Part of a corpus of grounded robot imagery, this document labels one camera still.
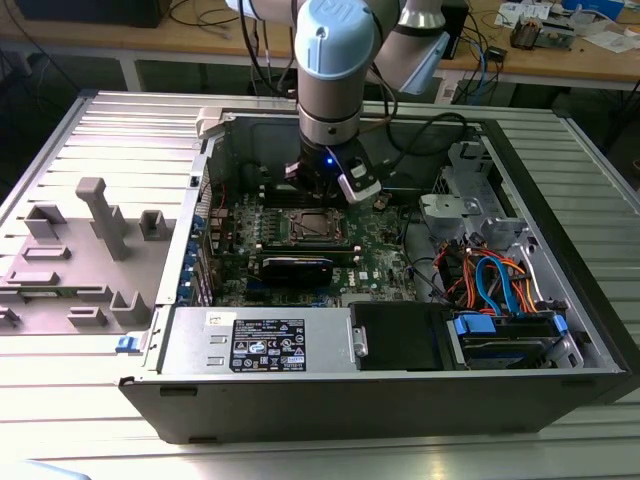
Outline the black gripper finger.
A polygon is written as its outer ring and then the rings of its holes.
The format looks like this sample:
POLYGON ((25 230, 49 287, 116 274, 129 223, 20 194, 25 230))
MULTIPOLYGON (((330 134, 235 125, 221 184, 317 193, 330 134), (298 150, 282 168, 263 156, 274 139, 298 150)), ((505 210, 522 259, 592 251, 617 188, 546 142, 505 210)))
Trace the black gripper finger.
POLYGON ((321 203, 321 178, 307 163, 299 160, 285 165, 285 180, 302 195, 305 201, 321 203))

